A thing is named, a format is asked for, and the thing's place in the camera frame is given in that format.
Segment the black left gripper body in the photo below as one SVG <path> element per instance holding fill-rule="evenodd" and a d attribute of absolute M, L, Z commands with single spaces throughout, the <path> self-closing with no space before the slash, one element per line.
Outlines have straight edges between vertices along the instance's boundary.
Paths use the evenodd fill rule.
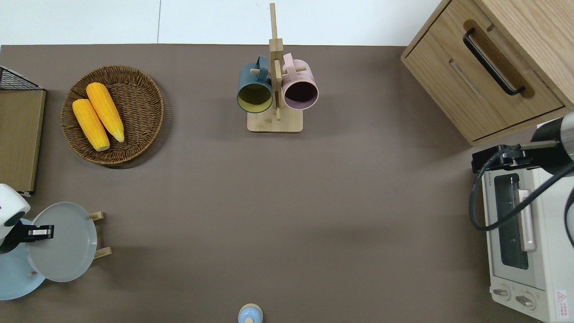
<path fill-rule="evenodd" d="M 8 235 L 1 240 L 0 254 L 6 254 L 15 249 L 20 243 L 27 243 L 30 239 L 28 237 L 30 225 L 18 222 Z"/>

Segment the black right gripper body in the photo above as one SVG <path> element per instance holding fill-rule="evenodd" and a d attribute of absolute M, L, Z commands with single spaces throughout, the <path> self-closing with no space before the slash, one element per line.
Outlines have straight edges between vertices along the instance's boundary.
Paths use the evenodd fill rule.
<path fill-rule="evenodd" d="M 515 171 L 520 169 L 532 170 L 540 165 L 534 159 L 534 151 L 540 147 L 527 144 L 496 145 L 472 154 L 471 167 L 474 174 L 480 170 L 486 171 Z"/>

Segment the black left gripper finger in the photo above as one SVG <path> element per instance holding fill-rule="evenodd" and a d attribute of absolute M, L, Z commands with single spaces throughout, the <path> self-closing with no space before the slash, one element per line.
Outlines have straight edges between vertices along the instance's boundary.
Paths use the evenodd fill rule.
<path fill-rule="evenodd" d="M 39 241 L 53 239 L 55 233 L 55 225 L 28 225 L 27 226 L 27 241 Z"/>

